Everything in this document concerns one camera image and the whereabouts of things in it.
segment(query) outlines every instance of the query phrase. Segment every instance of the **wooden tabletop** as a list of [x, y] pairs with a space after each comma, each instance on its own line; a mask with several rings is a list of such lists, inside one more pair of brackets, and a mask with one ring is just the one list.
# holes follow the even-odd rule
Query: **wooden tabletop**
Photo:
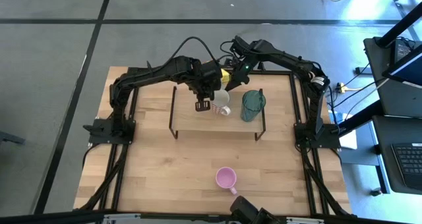
[[[111, 113], [109, 85], [127, 69], [110, 67], [99, 117], [106, 118]], [[237, 132], [185, 129], [175, 140], [168, 129], [175, 84], [162, 82], [140, 88], [135, 137], [129, 146], [119, 211], [230, 214], [229, 207], [235, 196], [215, 182], [216, 171], [228, 166], [237, 173], [238, 193], [257, 208], [264, 207], [275, 215], [309, 215], [301, 156], [293, 146], [295, 115], [289, 77], [250, 75], [250, 78], [248, 85], [236, 90], [262, 88], [266, 96], [266, 132], [258, 142], [249, 128], [245, 131], [238, 128]], [[302, 121], [305, 121], [298, 81], [296, 86]], [[329, 123], [325, 103], [322, 118]], [[181, 126], [179, 122], [177, 118], [174, 121], [176, 126]], [[88, 154], [75, 208], [85, 204], [103, 181], [109, 151], [110, 145], [104, 144]], [[324, 183], [340, 205], [351, 211], [338, 157], [330, 150], [318, 151]], [[113, 189], [111, 184], [107, 207], [111, 206]], [[317, 210], [321, 212], [315, 184], [314, 193]]]

